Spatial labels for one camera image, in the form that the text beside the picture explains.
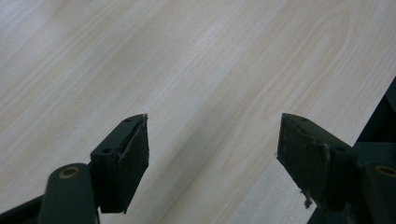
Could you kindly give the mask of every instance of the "wood grain pattern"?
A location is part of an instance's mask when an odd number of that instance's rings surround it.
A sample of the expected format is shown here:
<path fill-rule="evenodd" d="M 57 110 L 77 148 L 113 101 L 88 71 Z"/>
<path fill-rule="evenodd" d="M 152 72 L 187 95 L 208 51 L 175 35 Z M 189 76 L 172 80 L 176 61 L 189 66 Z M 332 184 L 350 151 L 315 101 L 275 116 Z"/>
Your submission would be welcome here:
<path fill-rule="evenodd" d="M 350 145 L 396 74 L 393 0 L 0 2 L 0 212 L 147 112 L 150 167 L 103 223 L 306 223 L 281 113 Z"/>

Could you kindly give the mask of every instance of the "screw hole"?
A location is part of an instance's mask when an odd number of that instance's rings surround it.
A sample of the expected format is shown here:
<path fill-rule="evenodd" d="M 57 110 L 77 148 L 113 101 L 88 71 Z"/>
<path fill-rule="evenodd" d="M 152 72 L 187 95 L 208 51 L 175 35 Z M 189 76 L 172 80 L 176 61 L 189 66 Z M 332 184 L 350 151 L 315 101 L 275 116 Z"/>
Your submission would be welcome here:
<path fill-rule="evenodd" d="M 336 147 L 335 150 L 339 151 L 339 152 L 345 152 L 347 151 L 346 149 L 344 149 L 343 147 Z"/>
<path fill-rule="evenodd" d="M 396 177 L 396 170 L 388 167 L 388 166 L 383 166 L 383 165 L 377 165 L 375 169 L 381 173 L 382 175 L 388 175 L 391 177 Z"/>
<path fill-rule="evenodd" d="M 102 152 L 105 153 L 105 154 L 109 154 L 109 153 L 111 153 L 112 151 L 113 151 L 113 150 L 112 150 L 111 148 L 105 148 L 105 149 L 102 150 Z"/>
<path fill-rule="evenodd" d="M 78 167 L 75 166 L 68 167 L 59 173 L 59 177 L 61 179 L 67 179 L 75 176 L 78 173 L 78 171 L 79 171 Z"/>

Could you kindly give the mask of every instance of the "laminate tabletop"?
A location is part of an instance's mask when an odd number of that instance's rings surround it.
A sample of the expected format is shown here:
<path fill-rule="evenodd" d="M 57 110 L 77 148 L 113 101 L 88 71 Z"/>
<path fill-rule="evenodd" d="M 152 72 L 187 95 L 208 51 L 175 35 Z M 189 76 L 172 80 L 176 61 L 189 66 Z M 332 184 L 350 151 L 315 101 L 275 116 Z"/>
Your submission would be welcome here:
<path fill-rule="evenodd" d="M 282 113 L 353 145 L 396 75 L 394 0 L 0 2 L 0 213 L 123 119 L 149 167 L 102 223 L 306 223 Z"/>

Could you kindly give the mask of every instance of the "light wood grain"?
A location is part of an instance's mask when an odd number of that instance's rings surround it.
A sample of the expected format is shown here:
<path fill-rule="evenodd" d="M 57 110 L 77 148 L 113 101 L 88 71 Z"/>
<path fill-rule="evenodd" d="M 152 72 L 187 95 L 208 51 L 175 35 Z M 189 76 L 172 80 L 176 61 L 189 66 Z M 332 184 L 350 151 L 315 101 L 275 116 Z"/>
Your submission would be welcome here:
<path fill-rule="evenodd" d="M 124 118 L 150 167 L 102 223 L 306 223 L 281 113 L 350 145 L 396 74 L 394 0 L 0 2 L 0 212 Z"/>

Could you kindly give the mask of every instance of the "wooden table surface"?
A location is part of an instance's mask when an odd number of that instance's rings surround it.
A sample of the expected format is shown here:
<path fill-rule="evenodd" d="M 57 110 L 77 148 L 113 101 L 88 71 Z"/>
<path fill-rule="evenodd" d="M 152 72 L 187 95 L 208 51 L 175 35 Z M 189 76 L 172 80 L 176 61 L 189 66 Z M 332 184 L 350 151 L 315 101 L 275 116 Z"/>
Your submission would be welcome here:
<path fill-rule="evenodd" d="M 102 223 L 306 223 L 281 114 L 353 145 L 396 75 L 394 0 L 0 2 L 0 212 L 124 118 L 150 166 Z"/>

